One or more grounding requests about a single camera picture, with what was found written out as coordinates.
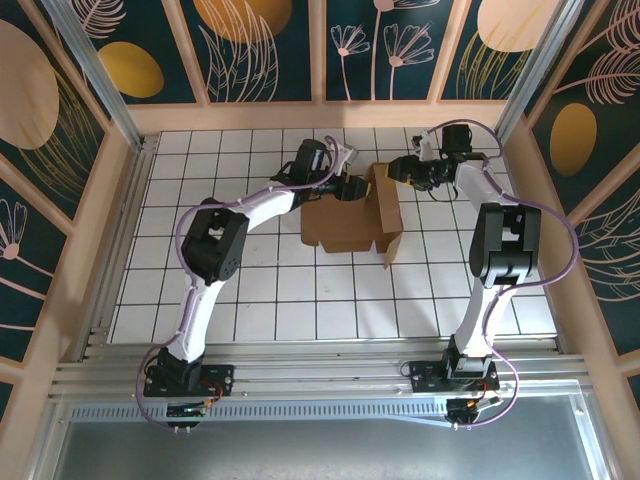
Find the white grid floor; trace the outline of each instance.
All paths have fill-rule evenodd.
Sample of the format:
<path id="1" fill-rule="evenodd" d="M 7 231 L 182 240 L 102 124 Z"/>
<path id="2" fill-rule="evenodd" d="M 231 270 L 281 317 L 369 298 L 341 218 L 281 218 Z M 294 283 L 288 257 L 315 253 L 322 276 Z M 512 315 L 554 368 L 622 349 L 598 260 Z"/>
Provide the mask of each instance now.
<path id="1" fill-rule="evenodd" d="M 360 151 L 352 173 L 408 153 L 421 129 L 297 129 L 164 132 L 129 253 L 110 341 L 165 341 L 175 330 L 184 273 L 171 245 L 177 219 L 204 198 L 230 201 L 257 191 L 295 157 L 304 138 L 334 135 Z M 433 139 L 434 150 L 439 139 Z M 474 130 L 473 146 L 495 153 Z M 504 163 L 496 176 L 509 185 Z M 327 254 L 300 241 L 300 211 L 272 219 L 246 241 L 242 267 L 223 287 L 207 342 L 448 337 L 471 292 L 468 251 L 476 221 L 471 203 L 434 202 L 398 184 L 405 233 L 396 261 L 382 255 Z M 434 193 L 450 200 L 441 187 Z M 542 289 L 517 295 L 498 334 L 550 334 Z"/>

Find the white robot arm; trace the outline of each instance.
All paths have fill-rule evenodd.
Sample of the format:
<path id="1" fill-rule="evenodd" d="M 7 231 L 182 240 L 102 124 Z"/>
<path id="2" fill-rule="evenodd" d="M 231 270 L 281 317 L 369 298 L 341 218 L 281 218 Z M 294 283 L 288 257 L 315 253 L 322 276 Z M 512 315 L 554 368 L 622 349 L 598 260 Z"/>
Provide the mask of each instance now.
<path id="1" fill-rule="evenodd" d="M 311 196 L 332 194 L 350 201 L 367 195 L 368 182 L 342 172 L 345 163 L 357 154 L 355 149 L 339 144 L 334 147 L 339 150 L 334 152 L 335 161 L 340 162 L 335 167 L 323 168 L 327 153 L 323 143 L 304 140 L 295 160 L 272 177 L 261 194 L 250 195 L 229 208 L 219 207 L 213 198 L 202 202 L 205 207 L 195 214 L 180 248 L 188 273 L 176 334 L 161 348 L 157 364 L 145 368 L 145 396 L 202 396 L 207 393 L 201 386 L 203 381 L 218 383 L 202 365 L 206 332 L 220 290 L 240 266 L 247 233 L 296 209 Z M 331 178 L 321 183 L 330 173 Z M 207 208 L 206 204 L 216 206 Z M 222 390 L 229 393 L 230 388 Z"/>
<path id="2" fill-rule="evenodd" d="M 397 158 L 389 164 L 388 176 L 417 190 L 430 191 L 450 183 L 464 192 L 478 212 L 469 252 L 474 276 L 473 291 L 464 319 L 440 362 L 410 362 L 414 392 L 497 390 L 492 362 L 495 329 L 516 292 L 515 286 L 536 270 L 541 212 L 504 199 L 485 176 L 486 157 L 471 148 L 466 124 L 443 129 L 440 158 L 432 159 L 429 136 L 414 138 L 418 155 Z M 487 311 L 495 302 L 487 318 Z M 462 400 L 464 417 L 453 421 L 470 423 Z"/>

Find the yellow circle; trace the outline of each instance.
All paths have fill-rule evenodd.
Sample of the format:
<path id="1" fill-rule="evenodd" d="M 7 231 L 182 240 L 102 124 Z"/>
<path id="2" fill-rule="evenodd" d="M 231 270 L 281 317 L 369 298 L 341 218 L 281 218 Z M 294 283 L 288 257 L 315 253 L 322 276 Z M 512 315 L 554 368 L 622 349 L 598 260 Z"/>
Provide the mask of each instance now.
<path id="1" fill-rule="evenodd" d="M 262 37 L 260 30 L 250 33 L 256 27 L 251 26 L 247 8 L 251 9 L 256 21 L 259 22 L 259 17 L 264 18 L 274 37 L 289 23 L 293 8 L 291 0 L 193 0 L 193 3 L 211 30 L 222 38 L 239 43 L 249 43 L 249 39 L 255 42 Z"/>
<path id="2" fill-rule="evenodd" d="M 561 175 L 578 173 L 589 160 L 598 125 L 593 112 L 580 103 L 564 107 L 551 129 L 551 164 Z"/>
<path id="3" fill-rule="evenodd" d="M 482 0 L 478 34 L 499 52 L 524 52 L 536 46 L 557 0 Z"/>
<path id="4" fill-rule="evenodd" d="M 162 90 L 164 77 L 158 63 L 142 48 L 113 42 L 98 52 L 111 80 L 122 93 L 136 98 L 153 97 Z"/>
<path id="5" fill-rule="evenodd" d="M 58 83 L 47 56 L 0 20 L 0 138 L 22 149 L 44 145 L 58 123 Z"/>

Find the cardboard box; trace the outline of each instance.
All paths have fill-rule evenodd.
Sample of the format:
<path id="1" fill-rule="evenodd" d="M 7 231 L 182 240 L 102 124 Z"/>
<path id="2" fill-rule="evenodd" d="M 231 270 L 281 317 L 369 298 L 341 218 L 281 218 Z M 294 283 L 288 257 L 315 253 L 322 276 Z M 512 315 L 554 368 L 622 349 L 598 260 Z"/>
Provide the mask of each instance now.
<path id="1" fill-rule="evenodd" d="M 402 238 L 402 216 L 395 181 L 387 177 L 387 164 L 369 167 L 365 179 L 371 182 L 369 196 L 341 202 L 325 195 L 301 207 L 302 243 L 322 245 L 327 253 L 367 252 L 373 242 L 384 253 L 384 268 L 396 258 Z"/>

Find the metal base plate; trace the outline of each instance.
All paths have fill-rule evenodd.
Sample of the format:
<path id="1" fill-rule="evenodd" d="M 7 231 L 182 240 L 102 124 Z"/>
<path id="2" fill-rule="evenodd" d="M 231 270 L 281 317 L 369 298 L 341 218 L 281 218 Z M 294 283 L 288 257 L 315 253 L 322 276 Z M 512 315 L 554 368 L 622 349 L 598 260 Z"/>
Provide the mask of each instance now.
<path id="1" fill-rule="evenodd" d="M 200 374 L 200 384 L 193 391 L 187 390 L 183 385 L 176 385 L 175 382 L 167 381 L 165 374 L 161 368 L 156 365 L 149 367 L 147 382 L 145 383 L 145 397 L 199 397 L 208 398 L 220 395 L 220 387 L 222 388 L 222 396 L 231 395 L 233 388 L 233 365 L 202 365 Z"/>
<path id="2" fill-rule="evenodd" d="M 411 379 L 413 393 L 500 390 L 500 381 L 494 362 L 489 365 L 487 376 L 484 379 L 470 380 L 470 383 L 446 381 L 444 380 L 445 374 L 442 361 L 409 362 L 408 377 Z"/>

